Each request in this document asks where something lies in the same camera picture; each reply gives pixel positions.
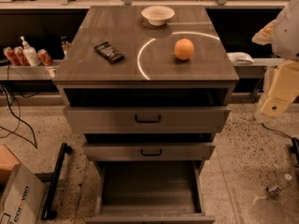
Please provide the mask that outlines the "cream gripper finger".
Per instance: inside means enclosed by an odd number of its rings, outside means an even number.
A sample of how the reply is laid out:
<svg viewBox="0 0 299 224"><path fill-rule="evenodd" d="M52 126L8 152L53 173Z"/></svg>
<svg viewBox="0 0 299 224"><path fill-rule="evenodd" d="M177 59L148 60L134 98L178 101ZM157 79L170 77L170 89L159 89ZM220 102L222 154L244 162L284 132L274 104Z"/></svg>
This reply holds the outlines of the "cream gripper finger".
<svg viewBox="0 0 299 224"><path fill-rule="evenodd" d="M260 112L268 118L276 118L298 96L299 62L287 61L274 70L273 80Z"/></svg>

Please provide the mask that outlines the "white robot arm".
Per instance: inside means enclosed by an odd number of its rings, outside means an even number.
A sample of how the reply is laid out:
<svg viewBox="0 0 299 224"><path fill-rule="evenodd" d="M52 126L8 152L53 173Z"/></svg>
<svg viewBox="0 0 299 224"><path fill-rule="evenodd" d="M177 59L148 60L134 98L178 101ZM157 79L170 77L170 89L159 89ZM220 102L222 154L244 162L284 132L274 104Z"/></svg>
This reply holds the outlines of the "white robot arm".
<svg viewBox="0 0 299 224"><path fill-rule="evenodd" d="M284 62L274 69L270 87L262 95L255 113L257 120L280 116L299 96L299 0L290 2L252 42L270 44L272 52Z"/></svg>

